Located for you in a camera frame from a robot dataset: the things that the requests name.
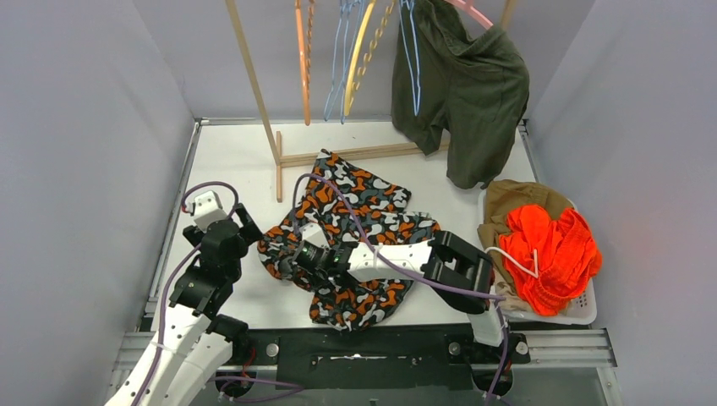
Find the orange camouflage print shorts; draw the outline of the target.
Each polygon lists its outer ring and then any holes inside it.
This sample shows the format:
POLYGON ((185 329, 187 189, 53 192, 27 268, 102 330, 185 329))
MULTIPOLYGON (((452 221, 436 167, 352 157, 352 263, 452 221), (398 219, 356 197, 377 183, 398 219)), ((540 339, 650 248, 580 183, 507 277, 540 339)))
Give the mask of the orange camouflage print shorts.
POLYGON ((412 282, 379 279, 343 282, 313 276, 301 266, 281 270, 301 241, 300 228, 321 227, 330 247, 368 239, 374 246, 413 244, 430 239, 440 229, 430 214, 408 211, 411 191, 354 166, 335 152, 321 151, 311 178, 293 211, 263 234, 257 244, 262 266, 275 279, 288 280, 311 292, 309 318, 341 332, 358 332, 391 316, 412 282))

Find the light blue wire hanger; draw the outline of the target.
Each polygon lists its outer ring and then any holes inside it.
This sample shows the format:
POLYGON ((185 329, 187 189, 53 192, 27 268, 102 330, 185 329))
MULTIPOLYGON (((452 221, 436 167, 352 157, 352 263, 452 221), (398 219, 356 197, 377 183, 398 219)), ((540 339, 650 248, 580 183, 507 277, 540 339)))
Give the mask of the light blue wire hanger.
POLYGON ((350 26, 350 15, 353 11, 354 1, 340 0, 337 4, 338 21, 331 55, 331 85, 323 110, 323 119, 325 122, 331 119, 336 105, 339 106, 340 114, 342 114, 342 102, 339 101, 339 98, 344 95, 346 86, 345 71, 348 68, 348 63, 346 62, 346 43, 348 40, 348 28, 350 26))

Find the wooden clothes hanger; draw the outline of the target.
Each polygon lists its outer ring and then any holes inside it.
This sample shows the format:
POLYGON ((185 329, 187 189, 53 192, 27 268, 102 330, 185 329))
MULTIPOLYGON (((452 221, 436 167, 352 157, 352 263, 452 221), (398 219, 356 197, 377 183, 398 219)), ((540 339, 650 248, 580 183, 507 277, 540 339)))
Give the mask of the wooden clothes hanger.
POLYGON ((299 73, 302 86, 302 103, 304 112, 304 124, 311 124, 311 106, 310 106, 310 69, 311 69, 311 51, 313 39, 313 26, 315 16, 315 0, 309 0, 306 9, 307 18, 304 18, 304 8, 301 0, 296 0, 294 4, 295 22, 297 29, 298 42, 298 60, 299 73))

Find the cream wooden hanger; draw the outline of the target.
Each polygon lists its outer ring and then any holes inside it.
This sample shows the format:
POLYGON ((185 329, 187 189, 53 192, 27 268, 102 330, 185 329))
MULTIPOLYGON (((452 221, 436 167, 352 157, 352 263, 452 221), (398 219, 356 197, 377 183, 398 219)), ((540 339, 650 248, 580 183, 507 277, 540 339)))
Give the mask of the cream wooden hanger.
POLYGON ((378 43, 381 40, 393 10, 397 5, 397 1, 390 1, 383 15, 380 18, 379 25, 375 28, 374 33, 367 36, 369 31, 369 23, 374 15, 377 1, 363 1, 363 12, 358 20, 358 28, 356 29, 355 41, 350 53, 350 61, 348 71, 346 73, 345 91, 342 102, 342 120, 348 118, 353 109, 355 96, 361 86, 361 81, 366 75, 369 63, 371 62, 378 43))

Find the olive brown shorts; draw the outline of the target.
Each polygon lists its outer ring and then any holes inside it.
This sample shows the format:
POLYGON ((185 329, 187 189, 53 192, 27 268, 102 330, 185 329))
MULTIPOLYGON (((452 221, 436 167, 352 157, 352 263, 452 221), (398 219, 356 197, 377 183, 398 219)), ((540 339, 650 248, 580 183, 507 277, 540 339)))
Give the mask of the olive brown shorts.
POLYGON ((576 207, 560 192, 536 182, 500 180, 488 189, 488 215, 504 230, 498 238, 500 252, 512 283, 548 282, 568 271, 556 265, 576 207))

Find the beige shorts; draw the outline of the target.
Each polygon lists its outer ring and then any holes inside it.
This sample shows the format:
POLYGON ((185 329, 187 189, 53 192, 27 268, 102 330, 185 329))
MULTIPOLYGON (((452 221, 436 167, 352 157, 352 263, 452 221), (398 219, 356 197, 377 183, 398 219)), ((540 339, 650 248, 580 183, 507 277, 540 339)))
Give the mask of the beige shorts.
POLYGON ((530 311, 532 308, 529 303, 521 299, 515 288, 508 282, 497 280, 494 284, 495 293, 504 298, 500 302, 502 310, 509 311, 530 311))

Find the red orange shorts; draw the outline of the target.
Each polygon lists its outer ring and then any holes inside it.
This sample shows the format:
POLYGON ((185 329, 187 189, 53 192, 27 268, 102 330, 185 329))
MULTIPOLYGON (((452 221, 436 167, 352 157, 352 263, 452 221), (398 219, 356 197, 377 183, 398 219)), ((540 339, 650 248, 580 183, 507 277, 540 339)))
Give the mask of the red orange shorts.
POLYGON ((506 225, 508 233, 498 237, 499 263, 537 315, 558 315, 599 273, 602 254, 575 209, 554 219, 541 206, 520 206, 507 214, 506 225))

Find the white plastic basket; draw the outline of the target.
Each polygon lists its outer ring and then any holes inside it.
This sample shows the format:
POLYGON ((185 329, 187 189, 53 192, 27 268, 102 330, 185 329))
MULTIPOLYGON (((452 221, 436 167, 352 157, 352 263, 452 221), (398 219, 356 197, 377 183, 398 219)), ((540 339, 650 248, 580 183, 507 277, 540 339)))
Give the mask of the white plastic basket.
MULTIPOLYGON (((498 249, 498 238, 501 235, 501 231, 504 227, 501 225, 494 224, 488 215, 488 192, 481 191, 479 194, 479 209, 481 214, 481 223, 478 228, 479 241, 487 251, 491 260, 495 262, 494 272, 495 279, 491 292, 495 293, 494 284, 497 280, 503 280, 510 283, 512 286, 511 275, 506 271, 505 258, 504 256, 492 249, 497 247, 498 249)), ((503 315, 509 321, 528 322, 537 321, 545 323, 553 323, 559 325, 580 325, 587 326, 592 323, 597 317, 597 304, 594 295, 594 287, 592 281, 588 282, 588 286, 578 297, 572 299, 567 307, 560 310, 557 315, 539 315, 534 312, 533 308, 530 311, 509 311, 501 310, 503 315)))

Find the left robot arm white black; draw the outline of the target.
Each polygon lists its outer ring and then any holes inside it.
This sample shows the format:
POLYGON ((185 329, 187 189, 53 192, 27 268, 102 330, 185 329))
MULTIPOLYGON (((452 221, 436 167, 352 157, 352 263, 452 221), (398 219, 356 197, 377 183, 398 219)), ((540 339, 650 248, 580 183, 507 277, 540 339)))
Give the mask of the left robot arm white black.
POLYGON ((249 352, 247 324, 220 309, 260 230, 237 203, 226 217, 205 229, 189 227, 185 235, 194 248, 158 308, 157 331, 109 405, 189 405, 220 366, 249 352))

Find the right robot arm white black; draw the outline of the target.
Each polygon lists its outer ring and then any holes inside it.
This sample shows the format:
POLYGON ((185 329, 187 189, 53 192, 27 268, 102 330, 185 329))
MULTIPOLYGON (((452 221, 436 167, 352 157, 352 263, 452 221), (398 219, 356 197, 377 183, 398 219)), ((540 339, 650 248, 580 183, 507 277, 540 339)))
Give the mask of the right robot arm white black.
POLYGON ((491 258, 448 231, 431 239, 403 245, 344 242, 331 248, 315 235, 305 238, 282 267, 299 266, 311 277, 342 283, 371 280, 413 280, 434 289, 472 327, 477 353, 498 360, 509 349, 505 322, 498 315, 501 298, 490 291, 495 274, 491 258))

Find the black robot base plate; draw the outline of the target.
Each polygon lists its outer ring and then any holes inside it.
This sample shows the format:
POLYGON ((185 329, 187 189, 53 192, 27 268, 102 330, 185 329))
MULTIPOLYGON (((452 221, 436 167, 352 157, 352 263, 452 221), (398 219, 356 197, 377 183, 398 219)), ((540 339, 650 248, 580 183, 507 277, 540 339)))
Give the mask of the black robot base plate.
POLYGON ((511 332, 507 346, 476 343, 468 323, 329 328, 252 329, 212 377, 221 399, 247 403, 261 389, 287 396, 305 390, 474 387, 504 396, 512 367, 531 360, 528 340, 511 332))

